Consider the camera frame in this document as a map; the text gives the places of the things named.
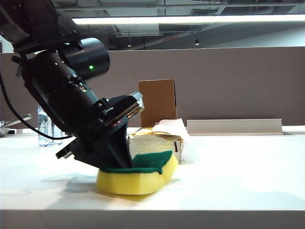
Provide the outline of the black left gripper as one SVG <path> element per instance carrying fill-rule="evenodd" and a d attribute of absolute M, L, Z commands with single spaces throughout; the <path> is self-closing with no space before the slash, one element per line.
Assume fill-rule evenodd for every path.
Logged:
<path fill-rule="evenodd" d="M 57 158 L 74 156 L 97 168 L 133 168 L 127 146 L 127 125 L 137 115 L 137 96 L 97 99 L 81 95 L 57 105 L 56 125 L 75 137 Z"/>

